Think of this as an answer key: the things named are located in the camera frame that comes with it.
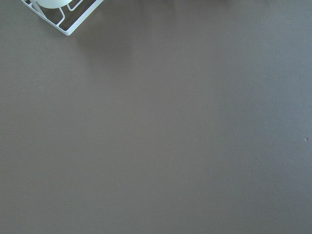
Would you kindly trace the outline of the white cup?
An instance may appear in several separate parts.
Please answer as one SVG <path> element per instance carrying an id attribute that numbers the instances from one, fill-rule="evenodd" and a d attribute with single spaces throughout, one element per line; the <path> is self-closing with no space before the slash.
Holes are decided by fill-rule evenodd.
<path id="1" fill-rule="evenodd" d="M 56 9 L 69 4 L 72 0 L 36 0 L 36 2 L 47 9 Z"/>

